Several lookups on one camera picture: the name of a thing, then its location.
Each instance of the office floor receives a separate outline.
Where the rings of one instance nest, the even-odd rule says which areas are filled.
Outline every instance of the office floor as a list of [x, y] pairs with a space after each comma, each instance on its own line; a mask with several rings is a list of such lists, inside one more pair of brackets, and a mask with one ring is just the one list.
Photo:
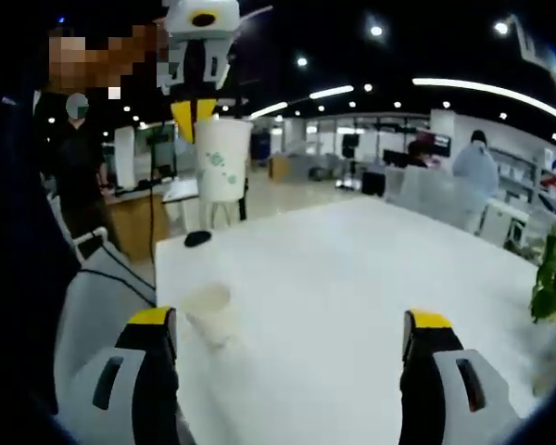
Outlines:
[[[335, 188], [333, 181], [320, 183], [306, 182], [303, 184], [276, 184], [268, 178], [268, 172], [260, 169], [249, 176], [249, 191], [247, 193], [247, 219], [255, 220], [282, 213], [300, 210], [322, 204], [342, 201], [360, 196], [359, 192], [347, 192]], [[233, 221], [238, 221], [236, 208], [232, 215]], [[217, 212], [215, 227], [219, 230], [226, 228], [222, 220], [221, 211]], [[171, 227], [171, 236], [183, 235], [179, 226]], [[150, 261], [133, 265], [137, 273], [145, 280], [153, 282], [154, 272]]]

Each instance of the black ceiling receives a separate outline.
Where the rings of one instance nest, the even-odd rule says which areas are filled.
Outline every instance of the black ceiling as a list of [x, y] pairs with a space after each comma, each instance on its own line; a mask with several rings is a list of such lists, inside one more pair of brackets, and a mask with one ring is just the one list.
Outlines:
[[[125, 12], [123, 8], [117, 9], [116, 26], [110, 24], [110, 19], [91, 21], [102, 11], [99, 5], [88, 6], [91, 2], [82, 2], [82, 7], [63, 8], [61, 13], [87, 37], [93, 34], [97, 42], [108, 33], [124, 33], [133, 22], [152, 19], [157, 14], [157, 1], [144, 0], [147, 3], [144, 8], [136, 2], [131, 8], [126, 7]], [[428, 113], [448, 101], [461, 114], [495, 121], [505, 112], [508, 115], [505, 123], [556, 145], [550, 139], [556, 133], [556, 118], [536, 108], [486, 93], [416, 87], [411, 83], [413, 77], [489, 83], [530, 95], [556, 108], [556, 87], [550, 75], [520, 59], [515, 32], [500, 37], [493, 30], [497, 20], [514, 13], [529, 32], [556, 49], [556, 4], [538, 2], [537, 6], [525, 7], [518, 2], [487, 0], [473, 6], [437, 1], [240, 3], [242, 15], [262, 6], [274, 6], [271, 12], [249, 23], [236, 43], [242, 67], [241, 92], [248, 100], [246, 114], [277, 102], [300, 99], [303, 100], [280, 114], [288, 116], [299, 110], [303, 117], [313, 118], [353, 111], [389, 111], [394, 110], [395, 101], [401, 102], [401, 110]], [[369, 33], [374, 24], [384, 29], [379, 38]], [[298, 57], [305, 57], [308, 66], [298, 67]], [[235, 95], [235, 72], [232, 71], [233, 78], [230, 76], [222, 92], [225, 96]], [[135, 67], [132, 78], [122, 82], [121, 100], [107, 100], [107, 91], [89, 92], [90, 117], [109, 132], [109, 137], [115, 128], [134, 123], [134, 114], [145, 122], [171, 118], [152, 73], [153, 67]], [[365, 83], [373, 85], [372, 92], [363, 90]], [[355, 86], [355, 91], [319, 101], [306, 99], [313, 91], [346, 84]], [[350, 101], [357, 104], [354, 109], [349, 107]], [[51, 116], [65, 120], [64, 103], [63, 97], [48, 97], [37, 110], [39, 121], [46, 122]], [[325, 106], [324, 113], [318, 111], [319, 103]], [[132, 111], [124, 112], [124, 106], [130, 106]], [[46, 123], [44, 127], [49, 134], [53, 125]]]

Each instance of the white tabletop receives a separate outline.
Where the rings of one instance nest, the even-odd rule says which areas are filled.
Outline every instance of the white tabletop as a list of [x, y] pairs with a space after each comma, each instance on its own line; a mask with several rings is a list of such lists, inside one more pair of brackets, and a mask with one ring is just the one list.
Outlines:
[[511, 204], [507, 204], [506, 202], [503, 202], [500, 199], [496, 199], [495, 197], [492, 197], [488, 200], [488, 206], [494, 207], [496, 210], [507, 213], [511, 215], [514, 220], [521, 221], [522, 223], [527, 223], [527, 221], [529, 221], [528, 212], [526, 212], [525, 210], [517, 209]]
[[183, 201], [198, 197], [197, 179], [177, 179], [171, 183], [169, 191], [163, 197], [163, 204]]
[[157, 247], [158, 304], [220, 281], [246, 343], [210, 357], [178, 316], [179, 403], [198, 445], [398, 443], [409, 308], [446, 315], [527, 415], [535, 275], [507, 251], [371, 198], [239, 224], [195, 249], [182, 238]]

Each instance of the person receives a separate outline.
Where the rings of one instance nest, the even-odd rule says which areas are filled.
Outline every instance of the person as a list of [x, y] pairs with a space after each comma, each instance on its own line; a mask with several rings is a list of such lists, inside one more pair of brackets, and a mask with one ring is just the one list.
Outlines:
[[470, 144], [455, 159], [452, 172], [471, 188], [471, 198], [465, 203], [466, 230], [475, 234], [480, 228], [487, 201], [499, 188], [499, 169], [488, 151], [484, 132], [474, 131]]
[[[50, 139], [42, 170], [46, 177], [56, 179], [60, 209], [72, 237], [105, 227], [107, 240], [120, 250], [106, 204], [111, 187], [103, 150], [90, 124], [85, 122], [88, 108], [86, 96], [77, 93], [69, 97], [69, 119]], [[101, 238], [96, 237], [80, 244], [79, 250], [84, 258], [89, 258], [100, 244]]]
[[428, 150], [426, 149], [425, 142], [412, 141], [408, 144], [408, 165], [422, 167], [427, 169], [428, 164], [426, 161], [429, 159]]
[[[82, 8], [90, 3], [82, 2]], [[53, 31], [62, 28], [57, 12], [71, 4], [0, 3], [0, 17], [24, 36], [15, 52], [0, 37], [0, 415], [16, 424], [1, 428], [2, 441], [72, 442], [51, 421], [57, 413], [53, 366], [67, 288], [81, 266], [57, 225], [42, 186], [41, 157], [29, 144], [33, 102], [37, 91], [71, 94], [120, 86], [122, 75], [157, 51], [163, 35], [151, 20], [165, 15], [160, 8], [149, 10], [155, 2], [145, 2], [138, 8], [142, 19], [120, 31], [131, 9], [117, 0], [100, 4], [93, 4], [98, 13], [86, 29], [111, 34], [108, 46], [89, 49], [82, 37]]]

